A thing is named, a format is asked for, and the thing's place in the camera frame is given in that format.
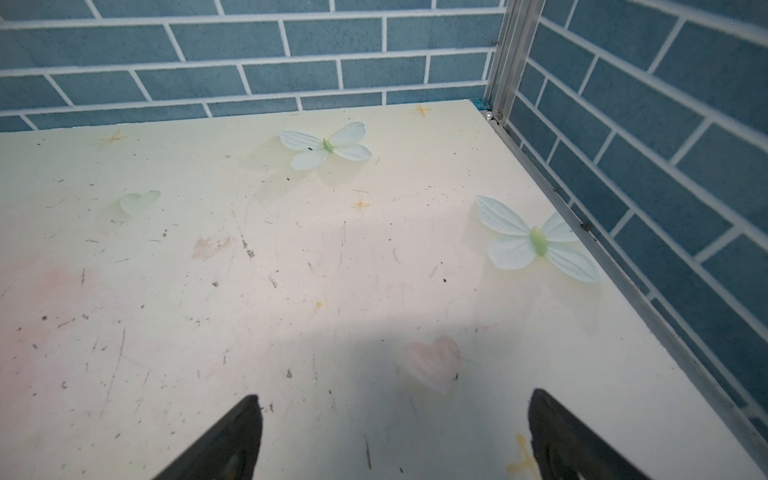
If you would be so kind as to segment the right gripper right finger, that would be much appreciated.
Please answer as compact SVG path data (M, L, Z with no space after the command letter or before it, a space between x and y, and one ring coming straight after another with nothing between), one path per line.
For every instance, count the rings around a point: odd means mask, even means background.
M533 391L527 416L542 478L649 480L546 390Z

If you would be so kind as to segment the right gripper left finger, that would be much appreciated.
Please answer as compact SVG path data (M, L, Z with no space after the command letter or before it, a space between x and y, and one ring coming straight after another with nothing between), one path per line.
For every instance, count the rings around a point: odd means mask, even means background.
M247 395L155 479L251 480L262 434L263 415L259 398L255 394Z

